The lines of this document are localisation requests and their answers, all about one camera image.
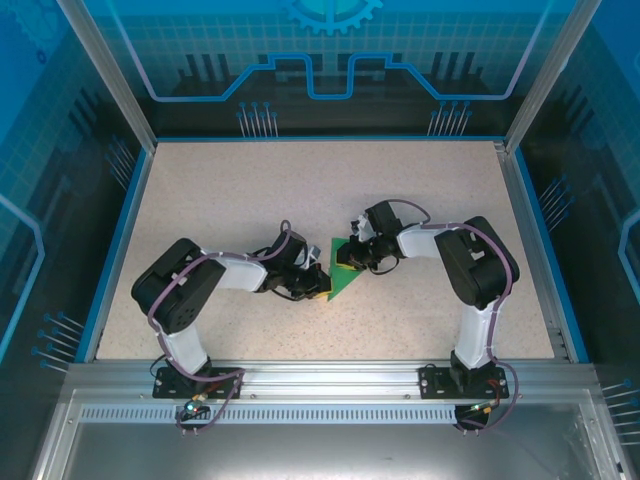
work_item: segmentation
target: work surface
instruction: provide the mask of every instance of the work surface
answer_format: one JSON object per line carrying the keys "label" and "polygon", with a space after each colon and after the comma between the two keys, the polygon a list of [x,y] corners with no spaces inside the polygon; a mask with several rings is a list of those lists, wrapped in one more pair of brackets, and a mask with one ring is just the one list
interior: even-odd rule
{"label": "work surface", "polygon": [[[161,350],[131,299],[133,282],[173,242],[244,253],[271,245],[280,221],[322,248],[387,198],[430,211],[433,222],[485,216],[521,271],[503,309],[496,352],[553,353],[511,203],[491,142],[161,143],[113,299],[99,359],[155,358]],[[421,220],[394,207],[403,222]],[[198,317],[214,359],[448,358],[462,304],[439,260],[406,259],[389,275],[360,275],[331,302],[219,290]]]}

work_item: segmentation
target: mounting plate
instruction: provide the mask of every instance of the mounting plate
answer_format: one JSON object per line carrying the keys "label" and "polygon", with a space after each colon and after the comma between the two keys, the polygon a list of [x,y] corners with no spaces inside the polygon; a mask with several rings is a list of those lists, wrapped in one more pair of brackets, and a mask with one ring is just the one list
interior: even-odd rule
{"label": "mounting plate", "polygon": [[423,400],[458,400],[458,399],[480,399],[492,400],[496,397],[496,392],[487,383],[488,380],[502,381],[500,386],[500,400],[509,398],[509,385],[504,370],[499,367],[486,371],[481,381],[477,382],[477,387],[469,387],[465,392],[460,393],[449,373],[449,367],[436,367],[427,365],[418,369],[418,385],[420,386],[420,398]]}
{"label": "mounting plate", "polygon": [[[237,368],[216,368],[212,370],[211,375],[226,375],[227,373],[237,371]],[[209,399],[226,399],[227,395],[233,388],[233,382],[236,378],[230,378],[221,382],[211,392],[208,392]],[[236,393],[231,398],[240,398],[240,390],[242,386],[238,387]],[[173,368],[161,367],[156,373],[156,383],[153,385],[153,398],[178,398],[188,400],[196,393],[193,387],[184,381],[184,377],[178,374]]]}

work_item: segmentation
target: green block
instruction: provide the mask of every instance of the green block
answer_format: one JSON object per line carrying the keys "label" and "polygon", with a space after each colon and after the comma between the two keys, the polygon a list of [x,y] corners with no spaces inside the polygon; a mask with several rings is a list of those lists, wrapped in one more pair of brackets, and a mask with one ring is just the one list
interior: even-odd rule
{"label": "green block", "polygon": [[358,277],[358,275],[362,273],[362,271],[341,267],[336,263],[336,254],[338,252],[338,249],[345,243],[349,243],[349,239],[331,239],[331,263],[329,264],[329,276],[331,277],[333,290],[329,294],[329,300],[332,300],[333,297],[344,290],[347,285],[353,282]]}

